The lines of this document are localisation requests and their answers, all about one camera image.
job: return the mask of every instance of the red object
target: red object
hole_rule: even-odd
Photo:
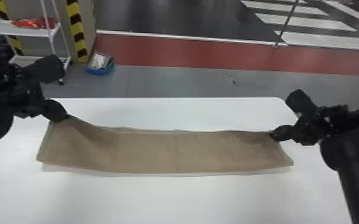
[[[49,22],[50,29],[54,29],[55,20],[48,18],[47,21]],[[24,18],[22,20],[13,20],[11,23],[18,27],[47,29],[46,20],[44,18]]]
[[[28,19],[13,20],[11,23],[18,27],[38,28],[38,25],[33,20]]]
[[[47,21],[49,22],[50,29],[55,28],[55,20],[53,18],[48,17]],[[46,22],[44,18],[39,18],[36,20],[36,24],[41,29],[47,29]]]

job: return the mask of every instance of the white shelf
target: white shelf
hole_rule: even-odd
[[[40,58],[42,58],[42,57],[15,55],[15,56],[13,56],[12,59],[10,59],[10,63],[16,63],[21,67],[25,67],[25,66],[28,66],[28,65],[34,63],[37,59],[40,59]],[[63,62],[64,69],[67,70],[67,67],[71,61],[71,57],[59,58],[59,59]]]
[[[54,29],[50,29],[50,36],[54,35],[60,29],[61,24],[56,23]],[[39,38],[48,38],[48,29],[32,29],[17,27],[11,23],[11,20],[0,20],[0,35],[14,35],[14,36],[33,36]]]

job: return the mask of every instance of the white table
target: white table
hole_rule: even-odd
[[[59,101],[103,126],[262,131],[296,121],[279,98]],[[318,146],[281,143],[295,165],[258,175],[125,175],[36,161],[47,124],[15,119],[0,140],[0,223],[351,223]]]

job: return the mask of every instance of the white floor marking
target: white floor marking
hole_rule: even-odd
[[[295,2],[295,0],[278,0],[278,2]],[[307,2],[304,0],[299,0],[299,3],[306,4]]]
[[[284,4],[273,4],[273,3],[265,3],[265,2],[254,2],[254,1],[242,1],[244,5],[249,8],[260,8],[264,10],[274,10],[274,11],[286,11],[289,12],[291,10],[291,5]],[[308,13],[308,14],[318,14],[318,15],[327,15],[327,13],[319,10],[318,8],[313,7],[305,7],[305,6],[297,6],[295,8],[296,13]]]
[[[282,39],[288,44],[323,46],[329,48],[359,49],[359,38],[284,32]]]
[[[112,30],[96,30],[99,34],[110,35],[123,35],[123,36],[144,36],[149,38],[168,38],[168,39],[186,39],[194,41],[215,41],[215,42],[228,42],[228,43],[251,43],[260,45],[274,45],[275,42],[271,41],[252,41],[252,40],[238,40],[238,39],[224,39],[224,38],[204,38],[201,36],[180,36],[180,35],[167,35],[158,33],[135,33],[124,31],[112,31]],[[280,46],[287,46],[286,43],[279,43]]]
[[[284,15],[271,15],[271,14],[261,14],[256,13],[256,15],[265,23],[269,24],[284,24],[287,17]],[[346,25],[340,21],[334,20],[320,20],[316,18],[302,18],[302,17],[292,17],[289,20],[290,26],[305,26],[313,28],[323,28],[323,29],[334,29],[334,30],[349,30],[356,31],[352,27]]]
[[[346,7],[346,6],[342,5],[339,2],[333,2],[333,1],[323,1],[323,2],[325,2],[325,3],[331,5],[334,8],[337,8],[338,10],[341,10],[341,11],[343,11],[345,13],[348,13],[349,15],[359,19],[359,12],[356,11],[356,10],[353,10],[350,7]]]

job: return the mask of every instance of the blue bin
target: blue bin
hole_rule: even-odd
[[[110,64],[106,67],[106,68],[101,68],[101,69],[94,69],[94,68],[90,68],[90,67],[86,67],[86,70],[88,71],[88,73],[90,74],[97,74],[100,76],[107,76],[109,74],[109,70],[114,66],[114,58],[112,58]]]

